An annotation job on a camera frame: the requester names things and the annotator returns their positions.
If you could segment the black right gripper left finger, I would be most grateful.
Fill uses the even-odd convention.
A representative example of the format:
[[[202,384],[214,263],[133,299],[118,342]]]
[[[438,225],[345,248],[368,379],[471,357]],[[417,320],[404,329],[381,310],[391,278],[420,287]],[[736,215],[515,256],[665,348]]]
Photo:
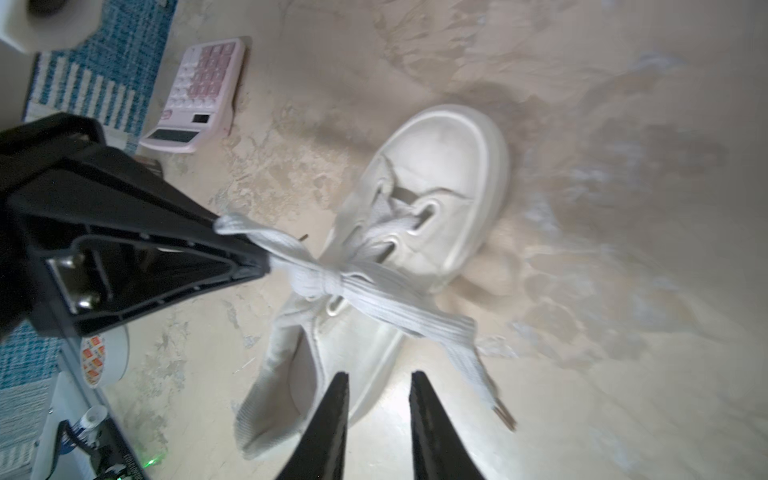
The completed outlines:
[[[277,480],[343,478],[348,407],[349,375],[338,372]]]

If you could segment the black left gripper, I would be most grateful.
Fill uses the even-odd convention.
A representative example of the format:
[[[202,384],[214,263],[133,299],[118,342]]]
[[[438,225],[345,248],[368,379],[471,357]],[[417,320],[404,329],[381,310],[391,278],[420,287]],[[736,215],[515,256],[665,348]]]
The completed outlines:
[[[91,234],[26,252],[12,213]],[[108,146],[95,119],[57,113],[3,131],[1,340],[28,315],[42,336],[86,337],[269,273],[264,249],[214,221]]]

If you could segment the clear tape roll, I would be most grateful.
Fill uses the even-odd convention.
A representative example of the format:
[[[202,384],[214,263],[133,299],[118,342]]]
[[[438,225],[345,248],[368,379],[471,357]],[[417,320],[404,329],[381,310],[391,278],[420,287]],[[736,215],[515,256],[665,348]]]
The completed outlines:
[[[97,389],[120,381],[128,367],[129,353],[130,341],[126,326],[83,337],[79,355],[85,384],[91,389]]]

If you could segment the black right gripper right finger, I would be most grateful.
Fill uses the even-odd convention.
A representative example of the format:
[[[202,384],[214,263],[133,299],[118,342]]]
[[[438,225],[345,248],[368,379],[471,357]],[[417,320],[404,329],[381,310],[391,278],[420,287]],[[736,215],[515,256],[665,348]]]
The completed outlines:
[[[483,480],[423,371],[411,375],[409,405],[414,478]]]

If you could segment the white sneaker shoe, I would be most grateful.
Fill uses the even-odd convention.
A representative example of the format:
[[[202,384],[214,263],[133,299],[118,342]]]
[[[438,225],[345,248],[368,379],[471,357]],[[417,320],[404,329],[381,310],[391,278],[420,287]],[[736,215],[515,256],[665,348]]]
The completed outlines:
[[[486,242],[510,171],[506,140],[489,116],[462,105],[435,106],[378,149],[319,255],[299,241],[327,266],[357,259],[400,273],[441,310],[434,297]],[[338,296],[307,304],[292,289],[273,318],[259,373],[235,417],[242,456],[252,460],[294,446],[338,372],[349,375],[348,419],[365,416],[406,337],[414,336],[366,317]]]

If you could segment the white shoelace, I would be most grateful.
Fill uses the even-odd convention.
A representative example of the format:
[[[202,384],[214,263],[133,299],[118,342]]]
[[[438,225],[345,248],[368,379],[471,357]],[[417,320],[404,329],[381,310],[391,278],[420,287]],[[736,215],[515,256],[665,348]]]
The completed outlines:
[[[293,293],[303,302],[338,296],[368,318],[440,344],[507,428],[516,428],[479,359],[475,348],[477,326],[471,318],[439,310],[405,276],[381,264],[355,259],[338,266],[324,265],[298,239],[242,215],[220,217],[215,229],[222,235],[243,233],[265,248],[272,266],[287,273]]]

